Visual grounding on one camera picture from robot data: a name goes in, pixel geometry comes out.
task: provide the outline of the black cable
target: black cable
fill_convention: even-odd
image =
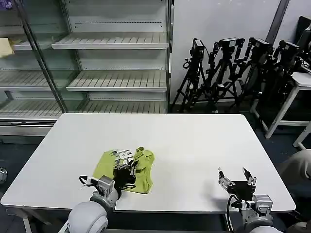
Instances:
[[[83,185],[85,185],[86,187],[95,187],[96,190],[103,196],[103,193],[101,192],[101,190],[99,189],[98,186],[96,186],[95,184],[86,184],[86,182],[85,182],[86,180],[87,180],[87,176],[80,176],[80,177],[79,177],[79,181],[80,181]]]
[[[127,188],[130,188],[130,189],[136,188],[136,185],[131,185],[131,184],[125,185],[125,186],[123,187],[123,190],[125,190],[125,189],[127,189]]]
[[[228,224],[228,227],[229,227],[229,230],[233,233],[233,229],[231,227],[231,224],[230,224],[230,204],[231,204],[231,200],[232,198],[235,198],[235,200],[238,200],[235,195],[231,195],[228,199],[228,204],[227,204],[227,224]]]
[[[204,48],[205,48],[205,50],[206,50],[206,52],[207,52],[207,54],[208,54],[208,57],[209,57],[209,52],[208,52],[208,50],[207,50],[206,46],[203,44],[203,42],[202,42],[202,41],[201,41],[201,43],[202,43],[202,45],[204,46]]]

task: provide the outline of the metal shelf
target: metal shelf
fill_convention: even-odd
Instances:
[[[30,43],[25,35],[12,35],[8,36],[12,41],[14,51],[32,50]],[[52,34],[39,34],[37,35],[37,42],[40,49],[51,49],[51,44],[54,42]]]
[[[71,70],[54,70],[55,84],[64,88]],[[4,91],[50,91],[41,70],[0,71],[0,90]]]
[[[80,113],[166,113],[165,102],[90,100]]]
[[[76,49],[158,49],[169,46],[166,33],[72,33],[53,43],[55,50]]]
[[[58,119],[61,115],[55,100],[11,100],[0,108],[0,119]]]
[[[66,89],[88,92],[165,92],[166,71],[83,70]]]

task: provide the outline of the towel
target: towel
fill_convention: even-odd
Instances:
[[[9,38],[0,38],[0,58],[14,54]]]
[[[0,10],[11,10],[13,8],[13,4],[11,0],[0,0]]]
[[[93,177],[100,179],[103,175],[113,179],[113,168],[115,166],[115,156],[117,150],[110,150],[104,152],[101,159],[99,160]],[[151,167],[155,159],[154,154],[150,150],[145,150],[144,147],[136,149],[134,155],[134,161],[138,161],[136,166],[136,181],[135,188],[126,189],[126,191],[147,194],[151,190]]]

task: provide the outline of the camera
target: camera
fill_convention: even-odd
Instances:
[[[259,64],[263,64],[267,60],[266,55],[272,56],[274,51],[273,46],[262,39],[251,37],[249,38],[249,45],[253,46],[251,60]]]
[[[234,47],[234,46],[243,46],[244,42],[245,42],[245,39],[234,37],[234,38],[220,40],[218,42],[218,45],[223,48],[229,48],[229,47]]]
[[[204,59],[204,45],[201,40],[193,39],[192,48],[190,50],[190,55],[192,58],[203,61]]]

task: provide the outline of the table leg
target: table leg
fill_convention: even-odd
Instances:
[[[258,100],[254,100],[251,109],[249,110],[250,113],[254,113],[256,111],[256,107],[258,105]]]
[[[299,137],[293,143],[293,146],[298,147],[299,143],[302,143],[302,141],[305,140],[305,138],[308,136],[310,132],[311,132],[311,122],[307,125],[307,127],[304,129],[301,135],[299,135]]]
[[[285,100],[281,110],[279,111],[279,113],[277,114],[276,118],[274,119],[274,121],[272,122],[270,128],[267,131],[266,134],[266,138],[269,139],[272,134],[274,133],[274,131],[276,130],[278,124],[280,123],[280,121],[282,120],[282,118],[284,117],[285,113],[287,112],[288,108],[291,106],[293,100],[296,98],[298,92],[299,92],[299,86],[295,86],[292,91],[290,92],[290,94],[288,95],[287,99]]]
[[[30,227],[30,222],[29,222],[29,217],[30,216],[25,211],[23,211],[22,209],[19,209],[19,208],[12,208],[11,210],[17,216],[19,216],[20,218],[23,219],[26,233],[33,233],[32,230],[31,230],[31,227]]]
[[[52,225],[51,220],[48,220],[48,217],[44,216],[43,214],[39,214],[37,211],[33,209],[23,209],[25,212],[27,212],[29,215],[35,217],[40,222],[44,223],[45,225]]]

